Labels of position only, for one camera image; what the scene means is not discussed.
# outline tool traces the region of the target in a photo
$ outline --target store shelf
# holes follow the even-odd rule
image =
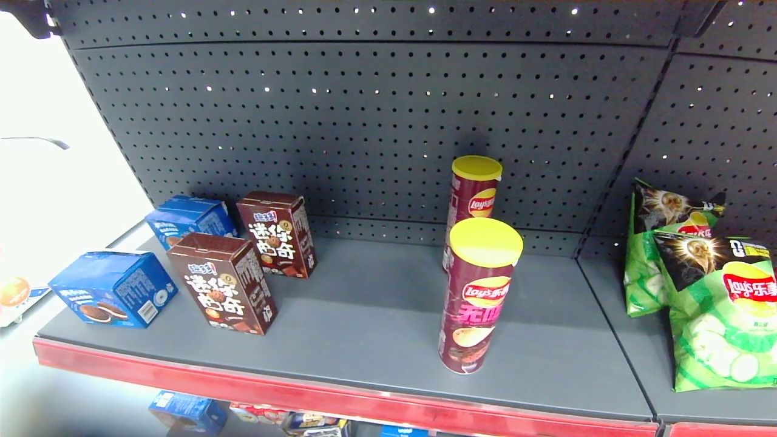
[[[155,241],[142,249],[161,251]],[[574,260],[521,259],[486,365],[459,376],[436,352],[439,248],[318,238],[316,249],[311,279],[270,278],[280,308],[266,337],[209,327],[184,291],[147,330],[88,325],[65,311],[38,334],[39,360],[217,399],[459,434],[654,433]]]
[[[667,422],[777,425],[777,390],[700,390],[684,393],[672,391],[673,352],[666,314],[657,313],[636,319],[628,317],[625,313],[621,283],[623,270],[619,267],[619,262],[609,257],[580,258],[578,262],[659,419]],[[704,425],[693,426],[707,429]],[[677,429],[673,428],[672,435],[700,435],[675,434]],[[705,435],[748,435],[745,431],[750,428],[715,429],[728,429],[734,434]]]

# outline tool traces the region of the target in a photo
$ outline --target chip bag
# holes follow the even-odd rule
[[[669,289],[675,391],[777,386],[777,282],[769,250],[655,232]]]
[[[654,313],[667,305],[653,231],[710,237],[712,227],[726,208],[725,201],[725,193],[710,201],[693,201],[635,180],[623,275],[626,312],[631,317]]]

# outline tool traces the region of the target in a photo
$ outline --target red chip can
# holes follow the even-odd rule
[[[524,242],[493,218],[467,218],[451,229],[451,267],[438,353],[445,367],[461,374],[483,365],[510,289]]]
[[[445,230],[445,248],[442,268],[450,270],[451,244],[448,235],[456,223],[472,217],[490,217],[497,182],[502,179],[502,165],[485,156],[462,156],[453,161],[451,203],[448,206],[448,227]]]

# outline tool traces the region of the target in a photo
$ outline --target cardboard box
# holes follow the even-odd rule
[[[242,421],[251,423],[262,422],[268,425],[281,425],[289,414],[286,410],[277,410],[265,405],[241,404],[232,402],[229,409]]]
[[[170,428],[217,435],[227,412],[215,400],[162,390],[148,410]]]
[[[222,201],[192,198],[181,194],[159,205],[146,222],[165,250],[175,246],[190,232],[237,236],[238,232]]]
[[[178,292],[151,253],[87,252],[49,282],[86,323],[147,327]]]
[[[265,271],[310,276],[317,260],[302,196],[252,191],[237,206]]]
[[[278,310],[253,243],[194,232],[167,255],[212,327],[267,332]]]

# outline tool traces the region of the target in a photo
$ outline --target green chip bag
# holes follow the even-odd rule
[[[769,250],[655,232],[667,282],[674,390],[777,386],[777,282]]]
[[[626,312],[631,317],[654,313],[667,305],[653,231],[712,236],[711,228],[723,215],[725,201],[725,193],[710,201],[693,201],[635,180],[623,275]]]

